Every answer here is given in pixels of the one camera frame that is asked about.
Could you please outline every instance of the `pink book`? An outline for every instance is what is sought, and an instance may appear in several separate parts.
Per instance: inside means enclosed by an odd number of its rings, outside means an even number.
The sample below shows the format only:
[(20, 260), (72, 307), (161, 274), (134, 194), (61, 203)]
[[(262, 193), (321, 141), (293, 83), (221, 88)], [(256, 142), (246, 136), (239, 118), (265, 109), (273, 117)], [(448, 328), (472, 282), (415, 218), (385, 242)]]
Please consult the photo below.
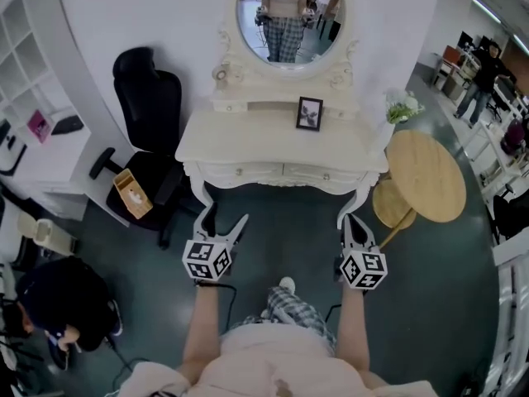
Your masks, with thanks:
[(33, 113), (33, 116), (27, 123), (27, 127), (41, 143), (45, 141), (51, 131), (51, 125), (44, 119), (42, 113), (38, 110), (35, 110), (35, 113)]

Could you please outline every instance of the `black hair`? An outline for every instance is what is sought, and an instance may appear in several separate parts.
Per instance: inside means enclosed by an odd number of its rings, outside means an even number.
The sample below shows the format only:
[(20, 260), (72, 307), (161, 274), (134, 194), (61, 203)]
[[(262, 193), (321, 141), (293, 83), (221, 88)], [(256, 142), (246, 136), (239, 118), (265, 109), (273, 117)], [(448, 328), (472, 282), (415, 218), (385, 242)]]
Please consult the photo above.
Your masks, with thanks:
[(4, 304), (2, 306), (3, 321), (6, 324), (6, 333), (10, 337), (28, 338), (28, 334), (24, 330), (22, 310), (17, 303)]

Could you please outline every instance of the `person in black shirt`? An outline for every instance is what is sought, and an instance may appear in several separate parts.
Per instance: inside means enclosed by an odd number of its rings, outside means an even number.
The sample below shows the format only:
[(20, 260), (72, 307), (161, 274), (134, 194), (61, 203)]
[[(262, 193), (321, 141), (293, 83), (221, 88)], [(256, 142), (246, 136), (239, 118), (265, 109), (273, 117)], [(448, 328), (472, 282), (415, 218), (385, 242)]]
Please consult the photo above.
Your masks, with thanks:
[(15, 337), (27, 337), (39, 328), (63, 352), (74, 342), (90, 352), (107, 335), (122, 331), (107, 285), (75, 257), (45, 263), (22, 276), (17, 298), (3, 309), (7, 333)]
[(481, 115), (481, 112), (485, 109), (485, 106), (487, 106), (487, 102), (494, 89), (494, 81), (496, 80), (496, 77), (507, 78), (509, 74), (509, 71), (503, 62), (498, 58), (499, 46), (495, 42), (490, 42), (488, 51), (476, 50), (473, 54), (479, 59), (481, 69), (474, 77), (474, 82), (469, 86), (465, 97), (461, 101), (457, 111), (454, 113), (454, 117), (457, 119), (461, 118), (465, 115), (472, 99), (475, 98), (476, 107), (470, 117), (470, 127), (475, 125), (479, 120), (479, 115)]

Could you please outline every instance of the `chair headrest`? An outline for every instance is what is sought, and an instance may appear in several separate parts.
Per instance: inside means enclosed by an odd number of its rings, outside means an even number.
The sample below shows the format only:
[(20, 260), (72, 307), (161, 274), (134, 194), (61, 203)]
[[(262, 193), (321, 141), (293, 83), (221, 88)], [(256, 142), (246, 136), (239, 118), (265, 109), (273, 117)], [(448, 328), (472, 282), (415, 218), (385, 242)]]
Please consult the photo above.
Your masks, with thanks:
[(115, 79), (142, 77), (158, 79), (155, 63), (152, 60), (154, 51), (150, 47), (136, 47), (121, 53), (112, 68)]

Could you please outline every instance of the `plaid pants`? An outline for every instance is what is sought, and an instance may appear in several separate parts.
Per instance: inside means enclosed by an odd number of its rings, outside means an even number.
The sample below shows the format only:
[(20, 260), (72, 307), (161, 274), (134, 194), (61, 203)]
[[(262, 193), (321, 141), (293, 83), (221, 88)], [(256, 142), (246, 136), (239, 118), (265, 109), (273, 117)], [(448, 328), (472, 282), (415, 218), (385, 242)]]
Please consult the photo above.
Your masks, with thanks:
[(270, 62), (296, 63), (303, 38), (301, 17), (272, 17), (263, 24)]
[(287, 323), (313, 330), (325, 338), (333, 350), (336, 348), (336, 337), (327, 329), (323, 316), (314, 306), (305, 303), (286, 288), (277, 286), (270, 289), (266, 310), (268, 313), (265, 318), (250, 315), (244, 321), (233, 325), (230, 330), (252, 323)]

